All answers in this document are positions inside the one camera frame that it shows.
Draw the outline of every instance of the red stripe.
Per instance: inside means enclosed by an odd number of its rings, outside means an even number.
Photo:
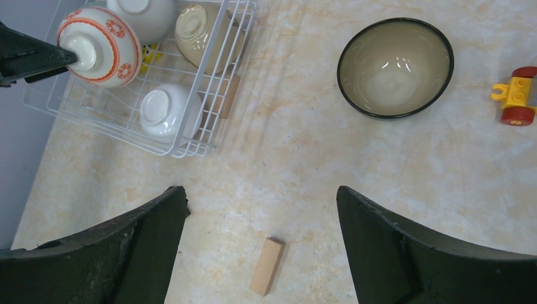
[[[132,45],[134,46],[134,49],[136,50],[136,65],[134,66],[134,73],[132,74],[132,76],[127,79],[123,84],[121,84],[120,86],[124,86],[125,84],[127,84],[129,81],[132,80],[132,78],[136,77],[137,75],[137,71],[138,71],[138,66],[140,65],[140,57],[142,56],[142,51],[141,51],[141,44],[140,44],[140,41],[138,40],[138,38],[133,34],[134,33],[134,30],[130,27],[129,24],[123,22],[123,20],[116,14],[114,14],[114,12],[108,10],[108,9],[104,9],[104,8],[100,8],[100,7],[93,7],[94,9],[96,10],[99,10],[99,11],[103,11],[113,17],[115,17],[117,19],[117,21],[119,21],[125,29],[127,29],[128,33],[129,33],[129,38],[130,38],[130,41],[132,43]]]

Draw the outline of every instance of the yellow lego piece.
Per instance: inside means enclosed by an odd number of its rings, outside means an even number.
[[[162,53],[156,51],[157,47],[157,43],[142,45],[142,67],[140,68],[140,74],[149,70],[149,65],[152,61],[157,61],[162,57]]]
[[[494,90],[500,91],[499,94],[492,93],[490,98],[501,101],[502,105],[500,109],[510,108],[511,106],[523,106],[525,108],[532,108],[537,110],[537,107],[527,106],[529,88],[531,86],[531,79],[512,77],[509,85],[507,84],[495,84],[492,86]]]

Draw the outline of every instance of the bowl rim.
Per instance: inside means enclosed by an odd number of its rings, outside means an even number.
[[[357,40],[359,39],[362,35],[364,35],[364,33],[374,29],[375,27],[378,27],[379,25],[383,25],[383,24],[386,24],[386,23],[393,23],[393,22],[408,22],[408,23],[414,23],[414,24],[417,24],[417,25],[420,25],[420,26],[423,26],[429,30],[431,30],[434,34],[436,34],[440,40],[442,40],[443,44],[446,46],[447,48],[447,51],[448,51],[448,54],[449,54],[449,59],[450,59],[450,68],[449,68],[449,71],[448,71],[448,75],[446,77],[446,80],[444,81],[444,84],[442,85],[442,87],[440,88],[440,90],[438,91],[438,93],[430,100],[428,101],[427,103],[425,103],[424,105],[422,105],[421,107],[415,109],[415,110],[412,110],[412,111],[409,111],[409,112],[406,112],[406,113],[401,113],[401,114],[395,114],[395,115],[382,115],[382,114],[376,114],[376,113],[373,113],[373,112],[370,112],[370,111],[367,111],[361,107],[359,107],[358,105],[356,105],[350,98],[349,96],[347,96],[347,94],[345,93],[344,89],[343,89],[343,85],[341,84],[341,65],[342,65],[342,62],[343,62],[343,57],[345,56],[345,54],[347,53],[348,49],[351,47],[351,45]],[[452,45],[450,44],[450,41],[448,40],[448,38],[446,37],[446,35],[444,35],[444,33],[442,33],[438,28],[436,28],[435,26],[425,22],[425,21],[422,21],[422,20],[418,20],[418,19],[414,19],[414,18],[407,18],[407,17],[396,17],[396,18],[389,18],[389,19],[385,19],[385,20],[381,20],[381,21],[378,21],[378,22],[375,22],[367,27],[365,27],[364,29],[362,29],[361,31],[359,31],[354,37],[352,37],[352,39],[347,43],[347,45],[345,46],[345,48],[343,49],[343,52],[341,52],[341,56],[339,57],[339,61],[338,61],[338,70],[337,70],[337,77],[338,77],[338,86],[339,86],[339,90],[341,91],[341,94],[343,95],[343,97],[345,98],[345,100],[347,100],[347,102],[349,103],[349,105],[351,105],[354,109],[362,112],[363,114],[366,114],[368,116],[371,116],[371,117],[376,117],[376,118],[387,118],[387,119],[395,119],[395,118],[402,118],[402,117],[407,117],[407,116],[410,116],[410,115],[414,115],[418,112],[421,112],[423,110],[425,110],[427,107],[431,106],[443,93],[444,91],[446,90],[446,88],[448,87],[450,81],[451,81],[451,78],[453,76],[453,71],[455,69],[455,56],[453,54],[453,48],[452,48]]]

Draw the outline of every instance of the wooden block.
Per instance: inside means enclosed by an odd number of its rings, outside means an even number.
[[[224,107],[222,108],[221,117],[222,119],[227,119],[229,117],[229,112],[231,111],[231,106],[235,101],[235,95],[237,94],[237,89],[239,89],[239,84],[241,83],[241,78],[239,76],[234,76],[231,79],[229,84],[229,89],[227,90],[227,96],[225,97]]]
[[[284,248],[285,244],[276,239],[269,237],[265,240],[261,257],[253,273],[250,290],[262,296],[269,294]]]

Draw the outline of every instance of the toy car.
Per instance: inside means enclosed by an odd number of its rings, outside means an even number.
[[[537,111],[537,66],[516,69],[508,84],[495,84],[492,88],[500,93],[490,97],[501,101],[501,121],[515,127],[531,125]]]

